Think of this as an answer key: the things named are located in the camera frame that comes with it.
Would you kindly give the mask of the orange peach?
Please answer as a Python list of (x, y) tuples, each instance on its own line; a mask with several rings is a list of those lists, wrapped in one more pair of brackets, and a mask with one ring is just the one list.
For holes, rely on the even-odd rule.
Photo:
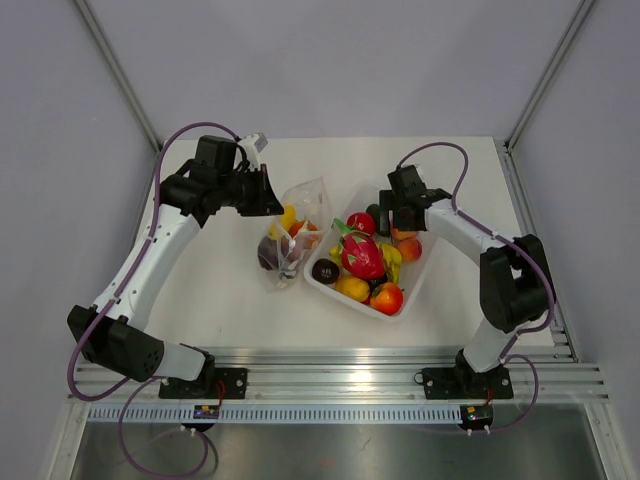
[(422, 243), (417, 237), (401, 240), (396, 245), (404, 263), (417, 262), (423, 253)]
[(404, 231), (395, 227), (391, 228), (391, 237), (395, 242), (416, 238), (417, 235), (418, 233), (416, 231)]

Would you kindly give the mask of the orange pumpkin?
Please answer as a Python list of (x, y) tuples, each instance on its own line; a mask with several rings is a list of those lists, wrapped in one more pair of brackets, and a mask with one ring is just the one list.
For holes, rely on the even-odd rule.
[(318, 229), (315, 224), (309, 220), (304, 220), (293, 223), (289, 228), (288, 233), (291, 238), (296, 238), (299, 235), (302, 237), (315, 237), (317, 231)]

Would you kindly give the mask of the clear zip top bag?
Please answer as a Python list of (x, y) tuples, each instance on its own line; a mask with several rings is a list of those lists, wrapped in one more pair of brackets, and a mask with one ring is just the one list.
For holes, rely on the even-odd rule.
[(276, 216), (257, 246), (257, 263), (267, 290), (293, 284), (306, 259), (329, 229), (330, 205), (324, 179), (318, 177), (287, 190)]

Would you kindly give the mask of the dark red plum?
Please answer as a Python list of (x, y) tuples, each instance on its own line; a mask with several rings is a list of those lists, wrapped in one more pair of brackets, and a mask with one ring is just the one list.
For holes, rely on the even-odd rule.
[(257, 247), (257, 259), (259, 266), (272, 271), (279, 266), (279, 241), (264, 236)]

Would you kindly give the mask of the purple eggplant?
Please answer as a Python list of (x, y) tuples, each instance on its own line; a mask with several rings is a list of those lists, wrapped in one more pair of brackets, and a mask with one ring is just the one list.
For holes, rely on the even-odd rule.
[(315, 244), (316, 237), (314, 235), (304, 234), (296, 238), (283, 236), (279, 245), (280, 265), (283, 268), (297, 267)]

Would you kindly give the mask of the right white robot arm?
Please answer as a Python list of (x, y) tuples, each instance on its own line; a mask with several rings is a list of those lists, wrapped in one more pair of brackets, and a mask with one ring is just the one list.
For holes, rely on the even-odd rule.
[(555, 309), (541, 241), (532, 234), (506, 238), (492, 231), (458, 209), (449, 193), (428, 188), (413, 165), (396, 168), (388, 180), (389, 189), (379, 194), (381, 227), (432, 233), (479, 268), (481, 323), (452, 366), (420, 372), (426, 398), (512, 398), (509, 352), (532, 322)]

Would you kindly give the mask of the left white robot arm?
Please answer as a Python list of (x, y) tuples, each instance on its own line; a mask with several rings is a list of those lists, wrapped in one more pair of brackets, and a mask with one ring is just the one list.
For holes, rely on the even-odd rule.
[(259, 161), (267, 139), (205, 135), (176, 173), (154, 180), (153, 209), (145, 233), (108, 287), (88, 307), (74, 306), (67, 323), (76, 340), (72, 357), (84, 358), (125, 381), (165, 380), (166, 398), (203, 398), (215, 391), (215, 358), (204, 350), (146, 333), (161, 288), (177, 260), (222, 208), (243, 217), (276, 216), (267, 168)]

